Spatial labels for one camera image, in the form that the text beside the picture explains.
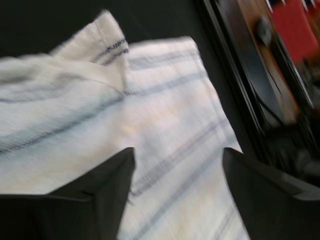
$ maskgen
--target red object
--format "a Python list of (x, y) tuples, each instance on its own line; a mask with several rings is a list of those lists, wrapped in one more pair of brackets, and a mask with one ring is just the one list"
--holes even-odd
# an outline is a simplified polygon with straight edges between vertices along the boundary
[(297, 63), (318, 49), (318, 41), (309, 25), (301, 0), (279, 2), (272, 8), (275, 29), (294, 63)]

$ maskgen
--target wooden surface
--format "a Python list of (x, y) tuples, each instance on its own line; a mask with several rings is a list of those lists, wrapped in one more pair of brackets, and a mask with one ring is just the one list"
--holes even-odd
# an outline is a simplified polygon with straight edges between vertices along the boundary
[(283, 112), (285, 124), (295, 123), (300, 113), (299, 107), (279, 69), (271, 51), (256, 41), (254, 30), (257, 21), (265, 16), (272, 24), (270, 11), (265, 0), (237, 0), (254, 44), (258, 50), (268, 78)]

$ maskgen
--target white fabric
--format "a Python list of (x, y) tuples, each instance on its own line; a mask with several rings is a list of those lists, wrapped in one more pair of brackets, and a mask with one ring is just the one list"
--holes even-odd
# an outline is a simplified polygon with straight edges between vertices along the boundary
[(248, 238), (221, 163), (240, 147), (192, 39), (128, 50), (105, 11), (50, 55), (0, 61), (0, 193), (49, 193), (126, 147), (119, 240)]

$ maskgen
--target black cable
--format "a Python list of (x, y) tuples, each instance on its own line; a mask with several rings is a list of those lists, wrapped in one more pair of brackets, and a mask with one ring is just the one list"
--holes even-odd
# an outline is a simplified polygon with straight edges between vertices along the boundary
[(266, 60), (266, 57), (265, 57), (264, 53), (263, 53), (262, 51), (260, 51), (260, 53), (261, 53), (261, 56), (262, 56), (262, 58), (263, 58), (264, 65), (265, 65), (265, 67), (266, 67), (266, 69), (267, 69), (270, 77), (272, 78), (272, 81), (274, 82), (276, 88), (278, 89), (280, 95), (282, 96), (282, 92), (280, 91), (280, 89), (279, 89), (279, 87), (278, 87), (278, 84), (276, 83), (276, 80), (274, 79), (274, 77), (272, 76), (272, 74), (271, 74), (271, 72), (270, 72), (270, 69), (269, 69), (269, 66), (268, 66), (268, 64), (267, 64), (267, 60)]
[(255, 97), (258, 99), (259, 103), (275, 118), (280, 125), (284, 126), (284, 122), (264, 103), (264, 101), (259, 97), (256, 90), (254, 90)]
[[(277, 85), (274, 77), (272, 76), (272, 74), (271, 74), (271, 72), (270, 72), (270, 69), (269, 69), (269, 67), (268, 67), (267, 60), (266, 60), (266, 58), (265, 58), (265, 55), (264, 55), (264, 53), (263, 53), (262, 51), (260, 51), (260, 53), (261, 53), (261, 56), (262, 56), (262, 58), (263, 58), (264, 65), (265, 65), (265, 67), (266, 67), (266, 69), (267, 69), (270, 77), (272, 78), (272, 80), (273, 80), (276, 88), (278, 89), (278, 91), (279, 91), (279, 93), (280, 93), (280, 95), (281, 95), (281, 100), (283, 101), (283, 100), (284, 100), (283, 95), (282, 95), (282, 93), (281, 93), (281, 91), (280, 91), (280, 89), (279, 89), (279, 87), (278, 87), (278, 85)], [(265, 104), (265, 102), (260, 98), (260, 96), (257, 94), (257, 92), (256, 92), (255, 89), (254, 89), (254, 94), (255, 94), (255, 97), (257, 98), (257, 100), (259, 101), (259, 103), (274, 117), (274, 119), (275, 119), (280, 125), (284, 126), (284, 125), (285, 125), (284, 122)]]

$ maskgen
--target white towel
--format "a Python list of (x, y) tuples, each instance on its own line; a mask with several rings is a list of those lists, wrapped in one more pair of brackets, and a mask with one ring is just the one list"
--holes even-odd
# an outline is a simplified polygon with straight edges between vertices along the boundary
[(0, 193), (45, 194), (126, 147), (119, 240), (241, 240), (222, 169), (240, 149), (189, 37), (128, 48), (112, 15), (50, 55), (0, 61)]

